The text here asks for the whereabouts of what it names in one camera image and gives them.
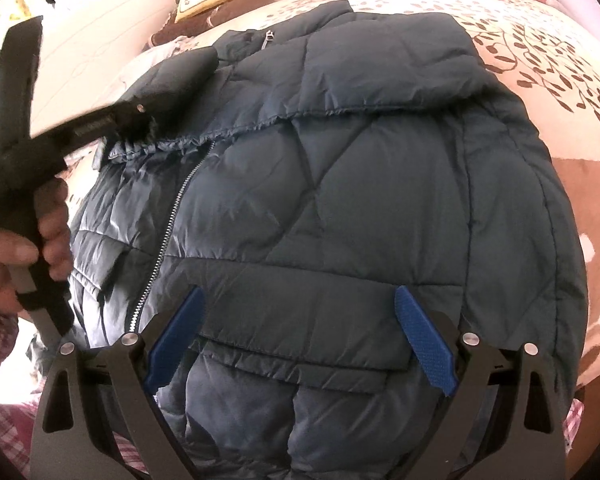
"silver bolt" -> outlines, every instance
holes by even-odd
[[[62,355],[69,355],[71,352],[75,350],[75,345],[73,343],[64,343],[60,347],[60,353]]]
[[[124,346],[133,346],[138,342],[138,334],[129,332],[122,336],[122,344]]]
[[[529,355],[538,355],[538,347],[536,345],[534,345],[533,343],[526,343],[525,344],[525,352],[528,353]]]
[[[469,346],[478,346],[480,338],[473,332],[467,332],[466,334],[462,335],[462,341]]]

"blue pad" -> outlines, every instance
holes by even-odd
[[[404,285],[395,291],[395,315],[431,386],[452,396],[458,387],[454,355]]]
[[[195,287],[184,300],[148,355],[144,390],[155,395],[173,379],[184,352],[196,338],[205,319],[205,294]]]

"pink fabric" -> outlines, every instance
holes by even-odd
[[[17,318],[0,316],[0,363],[13,350],[17,335]],[[40,393],[22,404],[0,404],[0,449],[27,478],[29,477],[31,432],[39,401]],[[583,410],[583,404],[574,399],[569,415],[562,425],[567,452],[571,449],[571,443],[578,433]],[[118,434],[114,437],[125,463],[146,473],[144,463],[135,446]]]

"human hand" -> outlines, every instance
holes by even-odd
[[[42,257],[49,264],[49,275],[56,282],[67,279],[74,267],[67,225],[69,209],[64,202],[67,195],[68,186],[59,178],[40,187],[34,195],[38,230],[45,242]],[[17,314],[22,310],[6,266],[30,266],[39,257],[38,248],[31,241],[0,229],[0,314]]]

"zipper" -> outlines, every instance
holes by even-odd
[[[160,273],[160,267],[162,266],[162,262],[164,261],[164,255],[167,252],[167,246],[169,245],[169,240],[171,240],[171,235],[173,234],[173,226],[176,222],[176,216],[178,214],[178,209],[180,209],[180,203],[182,202],[184,192],[187,190],[187,186],[189,186],[191,179],[198,172],[200,166],[202,166],[202,163],[209,156],[209,153],[211,153],[211,150],[214,148],[215,145],[216,142],[213,141],[211,143],[211,146],[205,153],[205,156],[202,157],[202,160],[200,160],[200,162],[196,164],[196,167],[189,172],[186,179],[182,183],[182,186],[180,186],[180,189],[178,190],[176,199],[174,200],[173,205],[171,206],[171,212],[169,213],[169,222],[167,223],[167,228],[164,231],[164,237],[162,238],[162,244],[160,245],[160,251],[158,252],[158,257],[155,261],[154,268],[151,271],[149,281],[147,282],[146,287],[142,292],[142,296],[140,296],[140,300],[138,300],[138,304],[136,304],[134,313],[131,317],[131,322],[129,323],[129,330],[127,330],[126,332],[135,332],[138,328],[138,320],[140,319],[140,315],[142,314],[142,310],[144,309],[144,304],[146,303],[146,300],[149,297],[149,293],[151,292],[152,286],[154,286],[155,279]]]
[[[260,50],[264,50],[267,47],[267,45],[269,44],[269,41],[273,41],[273,31],[272,30],[267,31],[267,35],[264,37],[264,41],[262,42],[262,46],[260,47]]]

